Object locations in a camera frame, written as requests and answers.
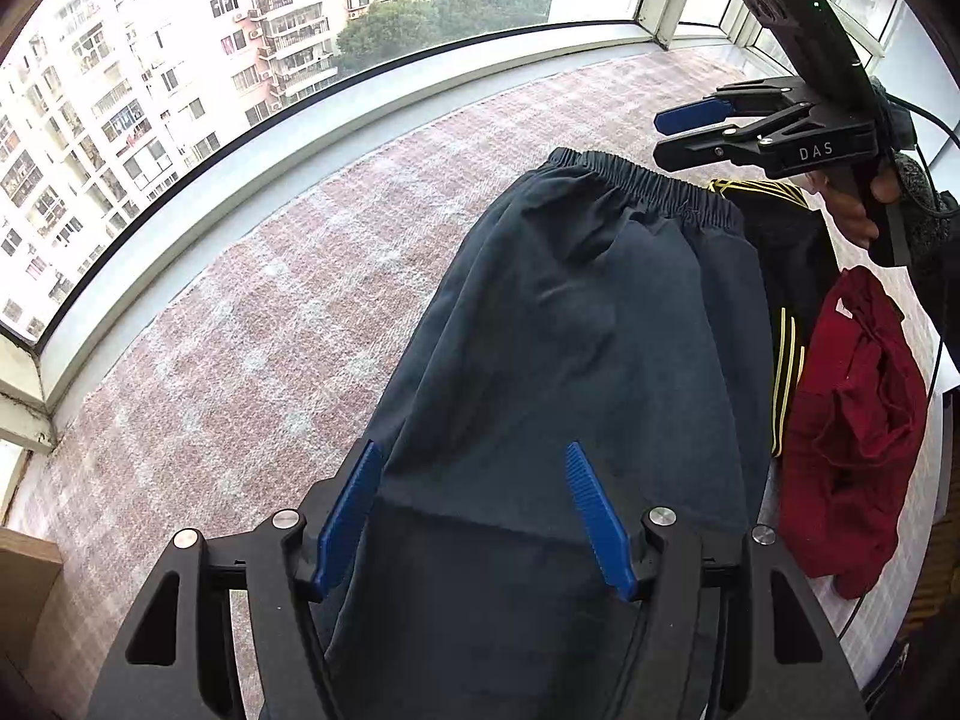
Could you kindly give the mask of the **person's right forearm dark sleeve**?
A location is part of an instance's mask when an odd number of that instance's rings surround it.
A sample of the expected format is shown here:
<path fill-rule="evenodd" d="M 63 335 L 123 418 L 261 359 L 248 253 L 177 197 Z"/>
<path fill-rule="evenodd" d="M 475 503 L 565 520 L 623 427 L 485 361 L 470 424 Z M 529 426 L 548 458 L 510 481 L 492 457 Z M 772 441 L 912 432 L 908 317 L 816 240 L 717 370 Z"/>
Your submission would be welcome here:
<path fill-rule="evenodd" d="M 908 249 L 908 275 L 921 307 L 958 364 L 958 202 L 947 190 L 935 192 L 921 164 L 895 156 L 898 200 Z"/>

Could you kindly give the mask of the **person's right hand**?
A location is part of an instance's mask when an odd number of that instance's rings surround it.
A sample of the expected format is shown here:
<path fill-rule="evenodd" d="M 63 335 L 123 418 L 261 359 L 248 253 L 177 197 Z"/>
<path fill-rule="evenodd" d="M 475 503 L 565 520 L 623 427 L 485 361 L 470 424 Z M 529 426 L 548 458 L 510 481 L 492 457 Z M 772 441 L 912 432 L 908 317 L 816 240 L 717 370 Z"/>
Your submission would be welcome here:
<path fill-rule="evenodd" d="M 850 241 L 859 249 L 867 250 L 875 239 L 880 236 L 878 226 L 869 216 L 864 203 L 857 195 L 839 190 L 823 172 L 814 171 L 805 174 L 805 180 L 812 193 L 822 197 L 833 221 L 843 234 L 846 241 Z M 871 192 L 874 200 L 882 205 L 896 205 L 900 202 L 901 188 L 896 172 L 889 164 L 885 164 L 880 172 L 872 179 Z"/>

